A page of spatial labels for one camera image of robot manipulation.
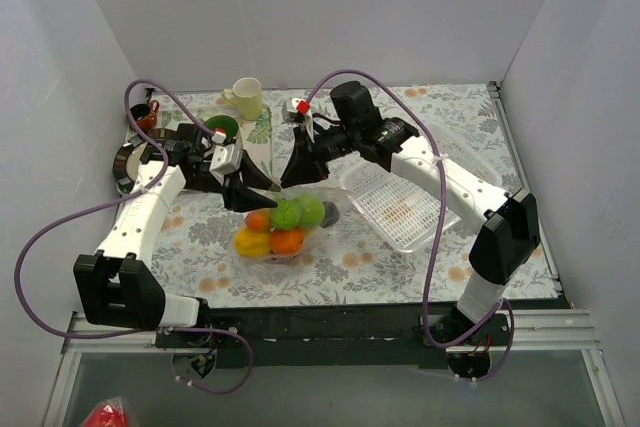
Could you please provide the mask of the red fake apple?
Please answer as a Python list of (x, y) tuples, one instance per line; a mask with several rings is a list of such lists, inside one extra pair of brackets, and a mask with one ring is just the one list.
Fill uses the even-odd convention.
[(273, 265), (294, 265), (299, 257), (299, 254), (270, 254), (265, 257), (265, 261)]

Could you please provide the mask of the small brown red cup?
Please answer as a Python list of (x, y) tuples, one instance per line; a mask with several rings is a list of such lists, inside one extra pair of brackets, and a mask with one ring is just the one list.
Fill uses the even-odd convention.
[(159, 102), (153, 100), (147, 104), (139, 103), (129, 109), (133, 119), (143, 132), (155, 128), (157, 124)]

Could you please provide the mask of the white plastic basket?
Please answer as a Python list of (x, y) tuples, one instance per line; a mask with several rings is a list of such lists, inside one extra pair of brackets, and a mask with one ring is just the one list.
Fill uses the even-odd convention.
[[(499, 173), (466, 140), (441, 124), (428, 128), (451, 160), (483, 181), (502, 184)], [(394, 250), (412, 253), (431, 245), (440, 208), (434, 196), (368, 162), (344, 170), (340, 185), (353, 193), (356, 210)]]

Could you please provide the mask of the striped rim plate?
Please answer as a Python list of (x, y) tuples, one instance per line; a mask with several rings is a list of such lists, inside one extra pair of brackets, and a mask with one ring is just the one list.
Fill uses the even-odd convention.
[(138, 170), (142, 159), (162, 161), (162, 156), (157, 149), (151, 147), (149, 153), (146, 154), (146, 147), (147, 142), (144, 138), (136, 134), (126, 140), (116, 152), (112, 173), (116, 190), (121, 196), (129, 194), (137, 185)]

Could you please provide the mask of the red object in bag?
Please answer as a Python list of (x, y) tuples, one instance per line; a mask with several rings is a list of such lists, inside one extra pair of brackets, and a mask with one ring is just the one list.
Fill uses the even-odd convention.
[(130, 427), (132, 421), (120, 398), (96, 404), (81, 423), (82, 427)]

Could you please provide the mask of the floral table mat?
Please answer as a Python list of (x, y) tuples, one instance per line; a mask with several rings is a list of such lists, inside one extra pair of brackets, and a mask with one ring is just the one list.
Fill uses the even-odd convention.
[[(372, 96), (387, 117), (417, 115), (446, 127), (491, 166), (502, 187), (520, 187), (485, 85), (413, 85)], [(216, 194), (182, 193), (161, 228), (152, 273), (166, 291), (204, 298), (213, 307), (274, 307), (454, 301), (472, 272), (473, 235), (459, 223), (444, 232), (437, 264), (429, 269), (428, 249), (395, 251), (350, 207), (323, 242), (285, 263), (240, 259), (231, 243), (242, 221)]]

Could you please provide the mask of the yellow fake bell pepper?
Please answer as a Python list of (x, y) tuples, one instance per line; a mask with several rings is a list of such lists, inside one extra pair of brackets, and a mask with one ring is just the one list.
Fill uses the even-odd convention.
[(241, 257), (263, 257), (271, 252), (270, 233), (241, 229), (234, 237), (234, 246)]

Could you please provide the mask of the dark purple fake fruit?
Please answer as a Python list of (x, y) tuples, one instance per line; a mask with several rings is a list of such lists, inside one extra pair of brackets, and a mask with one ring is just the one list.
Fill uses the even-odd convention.
[(335, 225), (340, 219), (340, 211), (335, 203), (324, 201), (324, 218), (319, 224), (321, 228), (329, 228)]

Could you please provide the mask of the leaf pattern serving tray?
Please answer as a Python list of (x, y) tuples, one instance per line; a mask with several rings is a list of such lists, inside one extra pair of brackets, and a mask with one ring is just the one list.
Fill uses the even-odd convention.
[[(181, 123), (190, 122), (184, 112), (166, 96), (152, 100), (151, 104), (153, 107), (158, 106), (156, 127), (161, 131), (176, 131)], [(238, 123), (239, 137), (243, 147), (248, 151), (252, 161), (268, 177), (272, 175), (272, 114), (266, 104), (263, 105), (260, 117), (255, 121), (245, 120), (230, 104), (219, 103), (216, 99), (186, 103), (186, 105), (202, 123), (220, 115), (233, 118)]]

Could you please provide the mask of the fake orange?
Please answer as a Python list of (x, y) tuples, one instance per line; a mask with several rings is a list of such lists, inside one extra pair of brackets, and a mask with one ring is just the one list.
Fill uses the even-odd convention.
[(271, 250), (274, 254), (296, 254), (300, 251), (305, 239), (304, 231), (274, 230), (270, 236)]

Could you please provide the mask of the green fake apple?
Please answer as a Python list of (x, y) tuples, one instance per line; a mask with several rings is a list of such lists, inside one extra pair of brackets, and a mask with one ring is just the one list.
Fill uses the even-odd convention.
[(314, 196), (300, 196), (296, 199), (300, 208), (299, 227), (303, 229), (314, 228), (322, 223), (325, 217), (323, 202)]

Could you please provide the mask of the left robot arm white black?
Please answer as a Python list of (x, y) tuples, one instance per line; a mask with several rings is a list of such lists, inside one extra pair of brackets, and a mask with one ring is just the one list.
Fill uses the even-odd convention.
[(157, 238), (170, 207), (183, 190), (219, 193), (225, 209), (238, 213), (271, 208), (276, 183), (251, 160), (239, 141), (223, 133), (207, 141), (195, 125), (154, 129), (150, 141), (134, 136), (115, 160), (139, 155), (133, 176), (123, 180), (133, 194), (95, 253), (77, 258), (73, 273), (86, 319), (95, 325), (156, 330), (178, 328), (193, 347), (213, 333), (204, 302), (170, 294), (151, 273)]

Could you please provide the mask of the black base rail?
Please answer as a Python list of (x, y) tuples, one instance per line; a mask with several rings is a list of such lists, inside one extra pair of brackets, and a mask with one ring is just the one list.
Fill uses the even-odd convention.
[(214, 349), (217, 365), (244, 366), (245, 343), (260, 367), (417, 365), (445, 368), (436, 343), (467, 330), (452, 303), (422, 315), (419, 303), (273, 308), (209, 308), (204, 325), (214, 334), (175, 330), (157, 335), (158, 348), (194, 353)]

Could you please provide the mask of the clear zip top bag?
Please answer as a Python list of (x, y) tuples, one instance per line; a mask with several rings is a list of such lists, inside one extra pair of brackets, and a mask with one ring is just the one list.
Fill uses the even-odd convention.
[(244, 263), (291, 262), (325, 242), (351, 207), (352, 196), (335, 187), (292, 187), (272, 193), (273, 207), (244, 215), (230, 252)]

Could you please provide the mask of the green interior floral mug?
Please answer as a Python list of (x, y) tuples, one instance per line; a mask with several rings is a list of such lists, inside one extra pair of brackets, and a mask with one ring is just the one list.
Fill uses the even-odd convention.
[(222, 130), (228, 140), (234, 140), (239, 133), (238, 122), (227, 115), (215, 115), (204, 122), (204, 126), (211, 131)]

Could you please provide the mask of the aluminium frame rail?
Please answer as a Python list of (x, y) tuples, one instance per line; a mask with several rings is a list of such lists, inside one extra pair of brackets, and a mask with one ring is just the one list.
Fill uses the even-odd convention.
[(155, 332), (125, 334), (72, 318), (45, 422), (76, 426), (95, 404), (124, 399), (139, 426), (623, 426), (601, 342), (583, 309), (517, 303), (488, 348), (417, 365), (240, 368), (205, 378)]

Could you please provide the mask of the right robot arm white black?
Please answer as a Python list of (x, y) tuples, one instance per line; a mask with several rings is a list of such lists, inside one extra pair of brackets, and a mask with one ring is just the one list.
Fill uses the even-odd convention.
[(469, 254), (472, 274), (450, 314), (425, 326), (435, 345), (475, 344), (488, 320), (504, 305), (503, 292), (516, 270), (540, 244), (537, 201), (526, 189), (509, 193), (446, 158), (417, 118), (385, 118), (358, 81), (330, 92), (338, 119), (323, 129), (310, 104), (285, 102), (283, 119), (294, 126), (294, 147), (280, 178), (284, 187), (312, 184), (329, 175), (329, 162), (358, 153), (368, 162), (438, 197), (475, 233)]

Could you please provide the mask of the cream ceramic mug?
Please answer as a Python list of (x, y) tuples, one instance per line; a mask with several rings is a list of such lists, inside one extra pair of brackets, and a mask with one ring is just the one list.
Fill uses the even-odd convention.
[(238, 79), (230, 89), (225, 89), (221, 98), (235, 107), (247, 121), (256, 121), (263, 112), (262, 85), (252, 77)]

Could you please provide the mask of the green fake bell pepper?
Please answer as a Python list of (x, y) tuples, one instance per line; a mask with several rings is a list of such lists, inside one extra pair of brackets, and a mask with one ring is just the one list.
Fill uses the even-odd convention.
[(280, 200), (278, 205), (270, 210), (270, 222), (275, 230), (290, 231), (295, 229), (300, 217), (301, 208), (293, 200)]

